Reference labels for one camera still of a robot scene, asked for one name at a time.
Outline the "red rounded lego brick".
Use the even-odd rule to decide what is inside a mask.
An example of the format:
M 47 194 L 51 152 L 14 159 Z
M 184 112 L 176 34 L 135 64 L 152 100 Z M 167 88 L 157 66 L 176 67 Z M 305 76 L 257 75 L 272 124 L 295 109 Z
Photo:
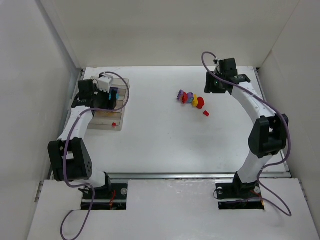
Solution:
M 197 98 L 197 106 L 196 107 L 198 109 L 202 109 L 204 107 L 204 105 L 205 105 L 204 99 L 202 97 L 198 97 Z

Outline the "purple round lego brick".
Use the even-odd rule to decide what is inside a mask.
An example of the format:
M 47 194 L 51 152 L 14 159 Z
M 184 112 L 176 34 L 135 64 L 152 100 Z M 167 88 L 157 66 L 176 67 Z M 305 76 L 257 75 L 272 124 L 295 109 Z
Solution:
M 187 104 L 191 104 L 194 101 L 194 94 L 192 92 L 187 93 Z

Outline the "yellow lego brick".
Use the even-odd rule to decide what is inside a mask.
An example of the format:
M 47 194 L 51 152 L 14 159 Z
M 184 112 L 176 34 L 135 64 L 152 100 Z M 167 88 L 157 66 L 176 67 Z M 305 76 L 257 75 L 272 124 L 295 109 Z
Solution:
M 198 104 L 199 104 L 199 102 L 198 102 L 198 97 L 197 97 L 196 94 L 194 94 L 194 95 L 193 95 L 193 100 L 192 100 L 192 102 L 191 102 L 191 105 L 196 108 L 196 107 L 198 106 Z

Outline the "small red lego piece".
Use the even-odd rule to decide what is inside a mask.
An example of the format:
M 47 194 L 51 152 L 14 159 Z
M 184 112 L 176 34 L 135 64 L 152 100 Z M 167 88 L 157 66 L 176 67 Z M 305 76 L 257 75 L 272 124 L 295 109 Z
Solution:
M 204 114 L 206 117 L 208 117 L 208 116 L 210 115 L 210 113 L 209 113 L 208 111 L 206 111 L 206 110 L 203 112 L 203 114 Z

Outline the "purple flower lego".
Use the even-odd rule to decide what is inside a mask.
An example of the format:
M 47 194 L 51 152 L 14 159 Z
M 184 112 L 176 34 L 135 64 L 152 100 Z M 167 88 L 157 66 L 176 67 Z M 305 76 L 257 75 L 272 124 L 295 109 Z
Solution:
M 178 101 L 182 101 L 183 96 L 184 96 L 184 91 L 181 89 L 181 90 L 178 92 L 177 100 L 178 100 Z

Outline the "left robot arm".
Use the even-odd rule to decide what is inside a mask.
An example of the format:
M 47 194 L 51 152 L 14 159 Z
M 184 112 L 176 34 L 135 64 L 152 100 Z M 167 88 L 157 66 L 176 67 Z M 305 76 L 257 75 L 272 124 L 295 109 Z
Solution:
M 84 137 L 97 109 L 112 111 L 116 108 L 118 89 L 111 87 L 113 80 L 106 75 L 78 82 L 78 93 L 72 101 L 66 127 L 47 147 L 56 181 L 88 184 L 94 188 L 106 185 L 106 174 L 94 169 Z

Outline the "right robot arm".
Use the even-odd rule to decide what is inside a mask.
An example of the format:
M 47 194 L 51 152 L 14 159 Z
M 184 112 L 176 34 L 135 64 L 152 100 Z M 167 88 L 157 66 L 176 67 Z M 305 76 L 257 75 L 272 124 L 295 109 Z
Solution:
M 286 147 L 289 119 L 266 105 L 250 78 L 238 73 L 235 59 L 215 59 L 213 62 L 216 69 L 207 72 L 204 92 L 229 93 L 241 104 L 253 123 L 248 137 L 248 156 L 231 183 L 216 184 L 217 197 L 220 200 L 253 198 L 259 194 L 261 171 L 273 156 Z

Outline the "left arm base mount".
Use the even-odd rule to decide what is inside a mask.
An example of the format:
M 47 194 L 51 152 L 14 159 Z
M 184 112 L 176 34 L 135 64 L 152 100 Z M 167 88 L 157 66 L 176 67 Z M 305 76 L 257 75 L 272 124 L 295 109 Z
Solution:
M 128 182 L 124 180 L 110 180 L 103 187 L 95 189 L 92 210 L 126 210 L 128 197 Z

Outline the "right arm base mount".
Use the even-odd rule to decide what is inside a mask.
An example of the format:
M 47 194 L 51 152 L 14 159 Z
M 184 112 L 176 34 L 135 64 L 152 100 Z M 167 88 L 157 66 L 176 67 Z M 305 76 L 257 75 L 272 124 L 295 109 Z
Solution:
M 264 210 L 258 182 L 237 184 L 218 182 L 215 184 L 219 210 Z

